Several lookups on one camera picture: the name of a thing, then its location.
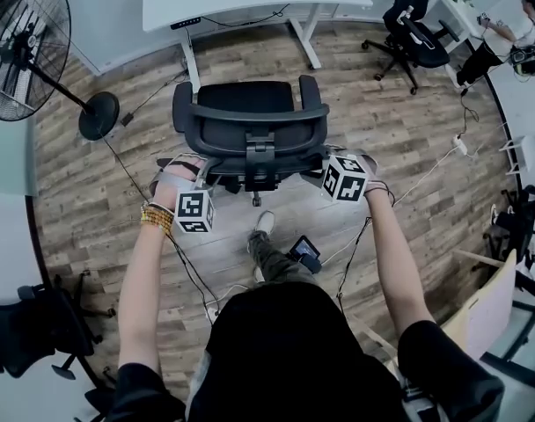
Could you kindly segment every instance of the chair base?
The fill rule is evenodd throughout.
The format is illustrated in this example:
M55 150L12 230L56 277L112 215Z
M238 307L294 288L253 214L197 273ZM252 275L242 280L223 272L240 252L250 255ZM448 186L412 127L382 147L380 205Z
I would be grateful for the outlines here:
M392 67L395 64L399 64L400 67L406 72L408 75L408 78L410 79L412 83L412 88L410 88L410 93L412 95L416 95L418 92L418 83L416 82L416 78L414 78L414 74L412 73L412 69L410 69L410 65L408 64L407 56L403 53L402 50L400 50L399 46L394 43L391 36L388 36L385 45L379 44L378 42L374 42L373 40L365 40L362 44L362 49L367 50L370 46L375 47L382 52L385 52L392 56L392 61L383 69L381 73L377 73L373 76L375 80L381 81L383 77L386 75L386 73L392 69Z

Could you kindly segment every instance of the desk control panel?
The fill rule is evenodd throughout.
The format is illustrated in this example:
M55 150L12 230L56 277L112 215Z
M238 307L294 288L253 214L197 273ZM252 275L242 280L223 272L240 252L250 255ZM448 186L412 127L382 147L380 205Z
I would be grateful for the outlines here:
M170 25L170 28L173 30L177 30L178 28L183 28L184 26L188 25L195 25L201 22L201 18L189 18L188 20L184 20L183 22L178 22L177 24Z

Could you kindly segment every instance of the person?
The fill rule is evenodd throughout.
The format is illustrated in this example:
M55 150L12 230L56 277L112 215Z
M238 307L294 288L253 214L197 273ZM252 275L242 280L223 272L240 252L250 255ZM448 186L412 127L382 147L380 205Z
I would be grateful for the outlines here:
M359 160L368 170L368 162ZM165 171L189 180L202 167L196 157L175 163ZM365 198L378 277L399 337L402 376L431 394L450 420L495 420L502 382L435 323L388 193L374 180ZM151 211L174 208L174 182L158 182ZM248 250L265 281L224 305L194 373L187 406L171 396L160 376L157 346L165 233L152 217L143 217L122 283L119 370L107 422L412 420L403 403L412 394L381 362L363 353L347 319L310 271L270 244L275 227L270 211L248 237Z
M445 65L445 70L456 89L469 87L487 74L491 67L506 62L513 46L525 47L535 44L535 0L522 0L522 9L524 13L512 28L500 22L493 23L489 18L480 20L485 32L479 48L465 61L459 72L456 72L450 64Z

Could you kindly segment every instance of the wooden floor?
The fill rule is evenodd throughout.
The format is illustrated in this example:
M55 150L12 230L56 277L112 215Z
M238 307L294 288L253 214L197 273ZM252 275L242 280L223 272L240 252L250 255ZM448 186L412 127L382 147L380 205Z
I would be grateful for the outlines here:
M417 69L421 89L414 97L398 69L383 81L374 81L373 75L388 58L375 48L362 51L361 42L366 38L382 41L385 32L372 24L320 24L312 43L324 68L313 72L307 69L298 42L289 36L285 25L197 40L194 49L202 84L285 80L293 85L299 104L298 77L314 75L322 100L330 105L328 142L366 149L378 160L382 177L399 198L451 149L451 138L463 129L463 108L443 68ZM452 54L452 64L462 63L468 55L466 47L460 47ZM99 90L114 92L124 114L180 70L180 52L174 47L98 79L70 59L62 82L84 98ZM128 127L117 124L107 137L146 193L156 172L155 160L187 150L184 138L172 128L174 86L162 90L137 112ZM481 234L488 225L490 205L501 202L500 190L515 187L514 180L504 174L506 156L497 151L505 136L484 80L469 92L465 102L480 114L480 123L469 121L464 136L470 154L484 142L479 155L470 158L452 153L396 209L420 267L427 302L439 322L484 280L479 272L471 273L470 263L460 264L451 250L482 251ZM86 306L116 308L139 230L142 198L109 148L79 135L77 116L77 107L59 95L39 113L35 213L40 243L52 276L59 273L71 285L81 272L90 273ZM253 207L245 193L235 197L222 189L216 190L214 202L217 216L213 234L176 233L176 237L217 295L235 283L253 284L246 235L262 210L276 213L273 239L277 247L288 249L305 234L319 248L322 259L346 245L367 214L364 205L326 202L314 187L298 178L286 180L276 192L265 193L262 208ZM336 294L351 251L349 247L337 255L317 276L331 296ZM170 245L165 247L162 267L158 328L162 370L168 388L184 398L210 328L200 295ZM367 352L382 357L359 322L392 340L370 229L357 249L343 290L352 330ZM104 366L115 370L119 337L116 319L97 324L105 340L88 360L100 374Z

